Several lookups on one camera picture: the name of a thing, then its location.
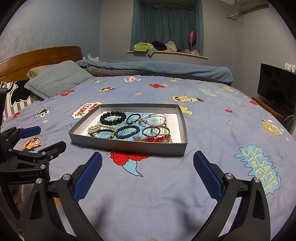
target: teal curtain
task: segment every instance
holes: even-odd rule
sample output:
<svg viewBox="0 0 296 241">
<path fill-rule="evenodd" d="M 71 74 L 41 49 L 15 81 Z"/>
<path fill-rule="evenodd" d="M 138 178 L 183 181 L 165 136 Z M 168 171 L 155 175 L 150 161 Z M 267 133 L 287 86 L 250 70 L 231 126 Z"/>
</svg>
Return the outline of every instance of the teal curtain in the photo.
<svg viewBox="0 0 296 241">
<path fill-rule="evenodd" d="M 142 6 L 139 0 L 134 0 L 131 50 L 136 43 L 153 41 L 164 44 L 173 41 L 180 50 L 190 49 L 187 40 L 190 31 L 197 35 L 192 50 L 197 49 L 203 55 L 204 28 L 200 0 L 194 9 Z"/>
</svg>

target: blue wallpaper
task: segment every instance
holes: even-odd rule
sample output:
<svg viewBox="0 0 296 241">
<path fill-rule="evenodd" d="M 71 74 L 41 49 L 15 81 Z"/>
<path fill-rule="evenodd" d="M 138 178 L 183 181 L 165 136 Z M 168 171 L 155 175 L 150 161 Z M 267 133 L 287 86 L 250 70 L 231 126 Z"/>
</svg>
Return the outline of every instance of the blue wallpaper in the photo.
<svg viewBox="0 0 296 241">
<path fill-rule="evenodd" d="M 0 61 L 48 47 L 78 45 L 99 56 L 101 0 L 27 0 L 0 36 Z"/>
</svg>

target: blue pillow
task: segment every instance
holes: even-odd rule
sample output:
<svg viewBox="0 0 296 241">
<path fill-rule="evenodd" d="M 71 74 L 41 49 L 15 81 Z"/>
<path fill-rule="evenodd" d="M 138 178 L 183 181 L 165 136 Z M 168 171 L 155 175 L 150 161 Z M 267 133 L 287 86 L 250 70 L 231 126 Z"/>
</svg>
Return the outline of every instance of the blue pillow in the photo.
<svg viewBox="0 0 296 241">
<path fill-rule="evenodd" d="M 93 75 L 73 61 L 65 61 L 51 66 L 25 84 L 25 88 L 42 99 L 63 94 Z"/>
</svg>

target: pillow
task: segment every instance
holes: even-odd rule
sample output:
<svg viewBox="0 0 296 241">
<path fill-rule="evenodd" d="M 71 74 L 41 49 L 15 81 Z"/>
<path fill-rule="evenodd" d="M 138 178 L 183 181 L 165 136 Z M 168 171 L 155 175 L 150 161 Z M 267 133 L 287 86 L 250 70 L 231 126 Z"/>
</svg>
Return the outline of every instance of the pillow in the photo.
<svg viewBox="0 0 296 241">
<path fill-rule="evenodd" d="M 40 74 L 42 71 L 46 70 L 48 67 L 54 66 L 54 65 L 55 64 L 43 65 L 43 66 L 32 68 L 29 70 L 29 72 L 26 75 L 31 80 L 31 79 L 35 78 L 38 74 Z"/>
<path fill-rule="evenodd" d="M 29 80 L 20 80 L 10 83 L 1 82 L 1 88 L 8 88 L 2 122 L 8 117 L 16 117 L 18 112 L 31 103 L 38 101 L 38 96 L 24 88 Z"/>
<path fill-rule="evenodd" d="M 28 81 L 25 88 L 42 99 L 47 99 L 63 94 L 92 77 L 93 75 L 69 60 L 47 68 Z"/>
</svg>

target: pink balloon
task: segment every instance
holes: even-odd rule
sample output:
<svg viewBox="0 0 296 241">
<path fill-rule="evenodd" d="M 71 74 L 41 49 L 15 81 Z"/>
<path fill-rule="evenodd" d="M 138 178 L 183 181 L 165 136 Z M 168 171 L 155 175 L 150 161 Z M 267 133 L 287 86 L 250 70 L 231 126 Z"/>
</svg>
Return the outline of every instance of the pink balloon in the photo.
<svg viewBox="0 0 296 241">
<path fill-rule="evenodd" d="M 193 32 L 193 31 L 189 32 L 189 34 L 188 34 L 188 43 L 193 45 L 193 44 L 195 44 L 195 41 L 196 41 L 195 32 Z"/>
</svg>

